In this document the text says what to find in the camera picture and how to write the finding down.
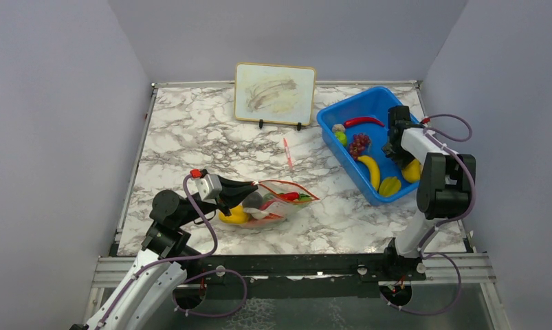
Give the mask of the yellow bell pepper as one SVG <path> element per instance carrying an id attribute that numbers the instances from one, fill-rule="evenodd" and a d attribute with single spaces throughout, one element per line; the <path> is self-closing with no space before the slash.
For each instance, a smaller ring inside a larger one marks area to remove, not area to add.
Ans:
<path id="1" fill-rule="evenodd" d="M 242 225 L 250 220 L 250 215 L 243 210 L 242 205 L 230 209 L 230 215 L 219 213 L 219 220 L 232 225 Z"/>

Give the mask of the dark purple mushroom cap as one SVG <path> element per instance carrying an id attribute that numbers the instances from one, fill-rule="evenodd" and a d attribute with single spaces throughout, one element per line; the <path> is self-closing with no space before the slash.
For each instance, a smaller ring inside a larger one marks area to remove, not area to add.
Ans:
<path id="1" fill-rule="evenodd" d="M 241 203 L 243 208 L 251 208 L 256 210 L 260 210 L 263 204 L 263 196 L 257 191 L 248 195 Z"/>

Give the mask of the clear orange-zip plastic bag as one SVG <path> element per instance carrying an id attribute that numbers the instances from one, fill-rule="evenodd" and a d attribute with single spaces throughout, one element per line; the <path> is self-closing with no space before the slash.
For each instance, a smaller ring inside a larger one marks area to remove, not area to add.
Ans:
<path id="1" fill-rule="evenodd" d="M 247 196 L 222 223 L 241 228 L 262 228 L 286 220 L 319 198 L 300 184 L 282 180 L 263 180 L 258 190 Z"/>

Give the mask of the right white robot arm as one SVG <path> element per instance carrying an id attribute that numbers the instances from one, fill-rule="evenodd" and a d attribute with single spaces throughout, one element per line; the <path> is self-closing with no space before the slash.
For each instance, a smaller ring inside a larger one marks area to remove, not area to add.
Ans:
<path id="1" fill-rule="evenodd" d="M 391 280 L 415 270 L 422 253 L 439 228 L 466 217 L 476 201 L 476 159 L 440 142 L 429 119 L 414 122 L 407 106 L 388 111 L 388 141 L 382 150 L 400 169 L 417 160 L 420 165 L 418 210 L 406 229 L 384 250 L 382 274 Z"/>

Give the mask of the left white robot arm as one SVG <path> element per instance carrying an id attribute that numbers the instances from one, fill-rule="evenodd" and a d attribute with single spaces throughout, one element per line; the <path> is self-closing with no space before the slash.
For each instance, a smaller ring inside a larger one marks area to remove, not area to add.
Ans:
<path id="1" fill-rule="evenodd" d="M 152 224 L 142 248 L 105 304 L 83 324 L 72 329 L 138 329 L 178 285 L 199 278 L 199 261 L 212 256 L 219 240 L 207 215 L 231 210 L 255 193 L 254 181 L 234 181 L 206 170 L 192 170 L 183 180 L 185 195 L 159 191 L 152 201 Z M 210 251 L 188 246 L 190 233 L 182 226 L 200 220 L 212 238 Z"/>

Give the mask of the orange carrot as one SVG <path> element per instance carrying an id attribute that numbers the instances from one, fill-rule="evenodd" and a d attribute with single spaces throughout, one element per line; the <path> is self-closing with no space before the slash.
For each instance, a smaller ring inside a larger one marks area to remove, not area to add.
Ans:
<path id="1" fill-rule="evenodd" d="M 267 227 L 267 226 L 271 226 L 271 225 L 275 225 L 277 223 L 280 223 L 282 221 L 284 221 L 286 218 L 285 217 L 275 217 L 273 214 L 267 216 L 267 217 L 264 217 L 262 219 L 255 219 L 253 221 L 250 222 L 250 225 L 253 227 L 253 228 L 264 228 L 264 227 Z"/>

